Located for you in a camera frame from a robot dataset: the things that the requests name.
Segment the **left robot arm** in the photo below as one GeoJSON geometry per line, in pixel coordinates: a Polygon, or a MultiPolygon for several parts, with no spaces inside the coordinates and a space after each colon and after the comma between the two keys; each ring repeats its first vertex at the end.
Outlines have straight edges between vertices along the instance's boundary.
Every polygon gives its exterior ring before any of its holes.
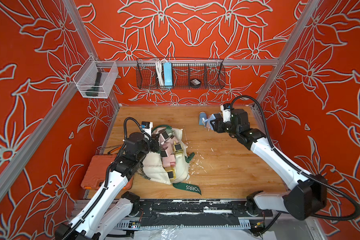
{"type": "Polygon", "coordinates": [[[159,151],[152,138],[152,122],[132,117],[124,120],[124,142],[106,169],[105,180],[87,205],[68,223],[55,231],[57,240],[104,240],[125,217],[140,212],[140,197],[125,192],[113,206],[116,196],[128,184],[149,153],[159,151]]]}

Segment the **light blue small sharpener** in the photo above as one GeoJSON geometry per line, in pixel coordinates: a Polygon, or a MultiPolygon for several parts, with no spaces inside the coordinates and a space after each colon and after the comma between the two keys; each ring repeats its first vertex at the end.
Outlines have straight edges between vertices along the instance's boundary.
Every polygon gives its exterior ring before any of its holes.
{"type": "Polygon", "coordinates": [[[210,115],[206,120],[203,120],[204,126],[214,132],[219,131],[219,122],[223,120],[220,113],[210,115]]]}

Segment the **pink square pencil sharpener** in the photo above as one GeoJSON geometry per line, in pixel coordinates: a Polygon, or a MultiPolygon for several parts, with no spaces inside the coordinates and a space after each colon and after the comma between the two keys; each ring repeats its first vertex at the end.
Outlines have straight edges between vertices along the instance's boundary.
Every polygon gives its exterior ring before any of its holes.
{"type": "Polygon", "coordinates": [[[176,165],[176,157],[171,149],[162,150],[161,157],[164,168],[174,167],[176,165]]]}

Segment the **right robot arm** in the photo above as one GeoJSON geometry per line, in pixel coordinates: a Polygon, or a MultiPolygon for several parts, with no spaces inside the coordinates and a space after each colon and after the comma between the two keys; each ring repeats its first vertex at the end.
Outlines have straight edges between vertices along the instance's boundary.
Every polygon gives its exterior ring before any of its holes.
{"type": "Polygon", "coordinates": [[[268,127],[264,130],[251,128],[248,113],[234,107],[235,102],[221,105],[221,112],[211,115],[204,125],[217,133],[227,133],[241,145],[260,157],[286,184],[284,193],[270,194],[257,191],[247,196],[247,212],[255,216],[261,210],[273,210],[290,214],[303,221],[308,217],[331,221],[350,221],[360,216],[360,205],[348,194],[328,184],[320,174],[314,175],[294,163],[276,148],[268,127]],[[318,211],[327,205],[328,190],[347,199],[355,208],[346,216],[324,216],[318,211]]]}

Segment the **blue pencil sharpener pink cap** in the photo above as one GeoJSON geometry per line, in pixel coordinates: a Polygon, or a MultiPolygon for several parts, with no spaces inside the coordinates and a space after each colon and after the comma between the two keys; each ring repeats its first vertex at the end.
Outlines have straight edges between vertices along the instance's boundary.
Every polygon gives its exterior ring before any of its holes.
{"type": "Polygon", "coordinates": [[[200,112],[199,113],[199,125],[200,126],[204,126],[205,125],[205,121],[208,119],[208,116],[205,112],[200,112]]]}

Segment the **yellow white pencil sharpener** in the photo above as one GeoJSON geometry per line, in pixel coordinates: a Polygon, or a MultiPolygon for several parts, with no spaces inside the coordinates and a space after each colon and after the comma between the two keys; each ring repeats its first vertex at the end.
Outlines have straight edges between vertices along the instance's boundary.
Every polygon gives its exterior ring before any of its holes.
{"type": "Polygon", "coordinates": [[[170,180],[174,180],[176,178],[176,169],[173,167],[165,168],[166,173],[168,174],[168,178],[170,180]]]}

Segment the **white canvas tote bag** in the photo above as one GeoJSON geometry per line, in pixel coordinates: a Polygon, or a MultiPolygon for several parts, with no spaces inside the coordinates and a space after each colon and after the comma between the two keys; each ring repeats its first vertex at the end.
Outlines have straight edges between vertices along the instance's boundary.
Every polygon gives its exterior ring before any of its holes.
{"type": "Polygon", "coordinates": [[[151,133],[152,138],[159,142],[159,150],[148,153],[138,174],[146,180],[201,195],[200,187],[185,182],[190,177],[190,163],[195,153],[187,152],[182,141],[183,130],[159,125],[151,133]]]}

